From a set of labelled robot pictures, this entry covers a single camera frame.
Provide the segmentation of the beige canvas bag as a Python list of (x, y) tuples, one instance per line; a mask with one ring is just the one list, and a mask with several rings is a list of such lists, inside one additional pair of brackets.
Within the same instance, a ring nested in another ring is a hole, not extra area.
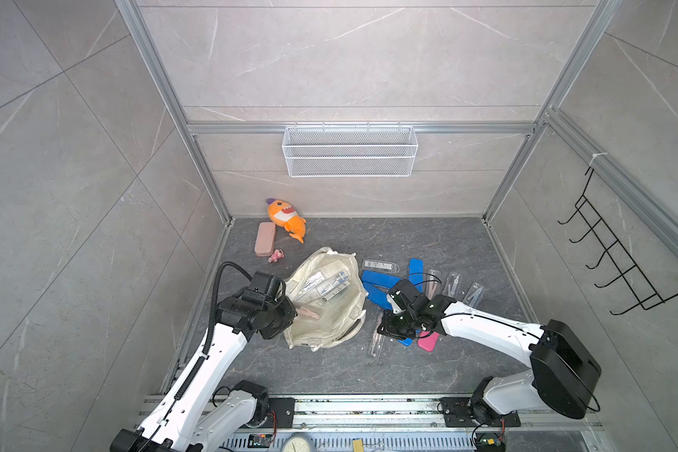
[[(297, 295), (309, 277), (318, 271), (326, 276), (346, 270), (350, 286), (327, 302), (299, 303)], [(288, 348), (334, 348), (352, 339), (365, 324), (367, 292), (359, 275), (359, 266), (353, 254), (323, 247), (311, 254), (286, 282), (287, 295), (297, 311), (291, 326), (284, 330)]]

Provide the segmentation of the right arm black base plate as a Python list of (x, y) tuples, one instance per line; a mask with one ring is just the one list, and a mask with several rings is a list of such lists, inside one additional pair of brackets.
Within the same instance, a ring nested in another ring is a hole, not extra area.
[(496, 414), (481, 402), (474, 403), (469, 397), (442, 397), (437, 405), (448, 428), (517, 428), (521, 420), (517, 412)]

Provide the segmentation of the blue compass set case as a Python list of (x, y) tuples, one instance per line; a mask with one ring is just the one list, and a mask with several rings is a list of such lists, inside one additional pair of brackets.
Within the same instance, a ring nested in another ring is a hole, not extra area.
[(425, 268), (424, 261), (418, 258), (411, 258), (408, 265), (409, 281), (420, 292), (424, 291)]

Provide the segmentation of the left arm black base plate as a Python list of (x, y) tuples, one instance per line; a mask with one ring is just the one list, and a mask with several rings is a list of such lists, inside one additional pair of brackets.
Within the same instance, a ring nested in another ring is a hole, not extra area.
[(290, 429), (294, 423), (296, 399), (293, 397), (269, 397), (257, 402), (247, 428)]

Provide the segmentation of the clear labelled compass case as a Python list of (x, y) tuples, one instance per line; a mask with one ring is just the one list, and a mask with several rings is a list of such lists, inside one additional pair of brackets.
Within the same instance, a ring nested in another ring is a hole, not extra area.
[(363, 269), (368, 271), (389, 273), (389, 274), (399, 274), (400, 268), (399, 265), (394, 262), (382, 261), (376, 259), (365, 259), (363, 260)]

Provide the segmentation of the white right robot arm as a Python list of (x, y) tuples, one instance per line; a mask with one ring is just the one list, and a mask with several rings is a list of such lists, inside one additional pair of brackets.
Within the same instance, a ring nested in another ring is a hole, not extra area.
[(601, 407), (594, 390), (602, 368), (565, 323), (525, 323), (480, 311), (452, 297), (428, 298), (407, 279), (392, 286), (389, 309), (377, 329), (395, 340), (419, 340), (433, 333), (467, 339), (525, 366), (506, 377), (486, 377), (470, 397), (471, 418), (491, 426), (512, 412), (551, 409), (582, 419)]

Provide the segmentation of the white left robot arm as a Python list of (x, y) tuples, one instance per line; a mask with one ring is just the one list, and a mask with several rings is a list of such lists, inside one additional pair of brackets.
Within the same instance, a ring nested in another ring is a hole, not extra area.
[(292, 325), (297, 311), (286, 283), (234, 262), (218, 266), (201, 346), (169, 392), (137, 429), (123, 429), (113, 451), (215, 451), (242, 427), (277, 421), (269, 392), (243, 380), (206, 412), (225, 373), (255, 334), (271, 339)]

